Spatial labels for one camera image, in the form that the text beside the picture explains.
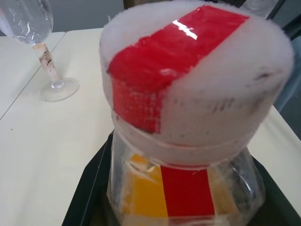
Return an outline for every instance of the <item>white wall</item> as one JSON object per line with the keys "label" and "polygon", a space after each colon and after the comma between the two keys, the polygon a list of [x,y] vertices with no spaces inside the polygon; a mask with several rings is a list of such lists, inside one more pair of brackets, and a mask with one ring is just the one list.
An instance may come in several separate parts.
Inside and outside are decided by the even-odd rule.
{"label": "white wall", "polygon": [[114,17],[124,10],[123,0],[48,1],[54,16],[53,32],[103,27],[108,22],[108,16]]}
{"label": "white wall", "polygon": [[299,14],[301,14],[301,0],[286,0],[276,14],[274,21],[283,27]]}

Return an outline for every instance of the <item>transparent plastic container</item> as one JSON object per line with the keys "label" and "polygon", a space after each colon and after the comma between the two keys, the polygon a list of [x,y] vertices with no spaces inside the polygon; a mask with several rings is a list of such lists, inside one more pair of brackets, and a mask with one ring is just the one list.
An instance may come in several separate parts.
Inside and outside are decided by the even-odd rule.
{"label": "transparent plastic container", "polygon": [[[168,181],[166,171],[168,175],[180,176]],[[192,183],[183,182],[185,191],[179,192],[181,198],[176,200],[176,205],[189,208],[190,203],[195,205],[194,196],[202,199],[202,194],[195,189],[200,179],[203,186],[209,186],[213,215],[170,216],[170,209],[176,207],[168,203],[166,195],[170,193],[170,181],[174,186],[181,186],[182,173],[196,178]],[[208,184],[200,176],[204,173]],[[264,194],[261,176],[247,148],[233,159],[198,169],[171,167],[137,154],[118,129],[114,132],[108,198],[121,226],[245,226],[263,204]],[[203,205],[198,206],[201,212]]]}

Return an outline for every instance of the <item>white table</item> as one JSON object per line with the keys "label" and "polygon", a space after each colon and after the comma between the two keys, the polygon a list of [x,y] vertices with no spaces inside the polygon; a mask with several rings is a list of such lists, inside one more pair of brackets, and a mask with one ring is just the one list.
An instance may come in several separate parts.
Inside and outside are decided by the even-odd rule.
{"label": "white table", "polygon": [[[0,225],[61,225],[84,167],[113,130],[102,91],[100,33],[68,32],[52,52],[58,72],[80,81],[74,96],[40,101],[48,78],[39,69],[0,121]],[[249,149],[301,215],[301,142],[275,109]]]}
{"label": "white table", "polygon": [[[65,32],[50,34],[46,40],[49,51],[64,35]],[[40,66],[32,46],[0,37],[0,119]]]}
{"label": "white table", "polygon": [[274,107],[248,148],[301,216],[301,141]]}

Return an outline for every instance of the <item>black tray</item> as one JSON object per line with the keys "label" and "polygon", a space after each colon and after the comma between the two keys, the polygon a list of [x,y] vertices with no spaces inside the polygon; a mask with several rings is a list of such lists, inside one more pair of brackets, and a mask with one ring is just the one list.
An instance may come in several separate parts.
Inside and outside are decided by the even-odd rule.
{"label": "black tray", "polygon": [[[106,196],[113,134],[84,169],[62,226],[120,226]],[[248,226],[301,226],[301,218],[265,168],[254,159],[266,201]]]}

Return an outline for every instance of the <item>glass stem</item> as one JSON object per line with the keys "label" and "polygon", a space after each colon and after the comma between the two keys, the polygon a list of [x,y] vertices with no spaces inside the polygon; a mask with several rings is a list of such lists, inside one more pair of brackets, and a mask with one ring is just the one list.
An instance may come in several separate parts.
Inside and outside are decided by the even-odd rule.
{"label": "glass stem", "polygon": [[33,46],[33,49],[38,54],[39,60],[41,62],[44,71],[51,79],[51,83],[52,83],[51,87],[54,89],[58,89],[62,87],[63,81],[57,75],[51,53],[49,52],[46,44],[44,42],[36,44]]}

